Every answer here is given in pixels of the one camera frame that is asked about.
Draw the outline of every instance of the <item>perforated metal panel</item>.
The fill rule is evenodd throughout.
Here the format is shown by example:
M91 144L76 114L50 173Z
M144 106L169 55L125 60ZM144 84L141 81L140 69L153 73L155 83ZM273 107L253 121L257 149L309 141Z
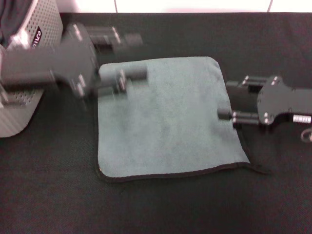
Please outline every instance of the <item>perforated metal panel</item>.
M36 34L38 26L43 35L39 46L58 44L60 42L63 25L55 1L38 0L25 28L30 35L31 41Z
M25 48L23 45L25 41L30 47L38 27L42 32L38 47L60 43L63 25L55 0L33 0L18 33L12 36L15 40L12 40L8 50ZM0 137L15 135L27 126L42 93L43 90L10 93L21 105L20 107L0 109Z

